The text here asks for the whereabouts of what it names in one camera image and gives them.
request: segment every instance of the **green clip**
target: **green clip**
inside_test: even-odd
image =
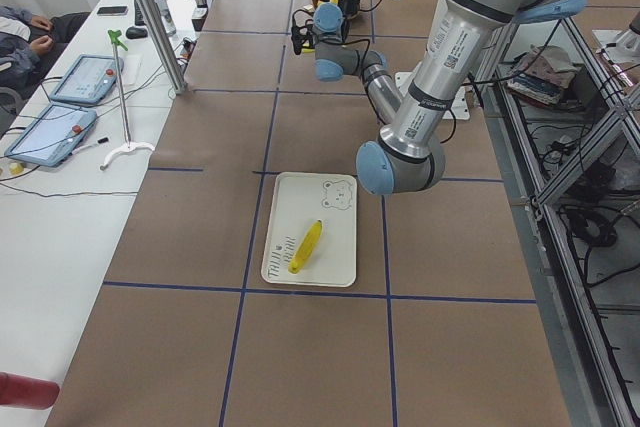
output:
[[[127,51],[129,50],[126,45],[120,42],[119,37],[122,35],[121,30],[108,30],[107,32],[109,33],[109,39],[111,39],[111,43],[113,45],[116,45],[116,46],[119,45],[124,50],[127,50]]]

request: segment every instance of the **sleeve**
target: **sleeve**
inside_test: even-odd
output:
[[[35,69],[39,61],[40,58],[28,46],[0,57],[0,65],[10,64],[8,69],[0,71],[0,85],[12,89],[24,88],[27,85],[29,73]]]
[[[31,23],[33,14],[27,9],[14,9],[12,7],[0,6],[0,17],[21,20],[27,24]]]

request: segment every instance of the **yellow object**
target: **yellow object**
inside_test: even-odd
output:
[[[298,247],[296,254],[293,256],[293,259],[289,262],[289,272],[292,274],[300,272],[300,269],[304,267],[307,260],[309,260],[309,257],[311,257],[313,250],[316,248],[321,234],[322,221],[316,220],[307,232],[307,235],[304,236],[304,239],[302,240],[300,247]]]
[[[24,166],[19,162],[11,162],[9,164],[9,172],[11,172],[11,175],[21,174],[23,170]]]

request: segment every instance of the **hand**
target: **hand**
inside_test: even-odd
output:
[[[29,47],[31,47],[31,50],[33,50],[38,57],[42,57],[48,54],[53,48],[53,39],[48,35],[43,35],[31,42]]]
[[[51,21],[42,15],[34,15],[31,17],[31,25],[46,30],[47,32],[51,32],[51,29],[53,29]]]

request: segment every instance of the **plastic container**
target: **plastic container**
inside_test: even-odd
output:
[[[55,382],[0,372],[0,405],[44,410],[54,404],[59,393]]]

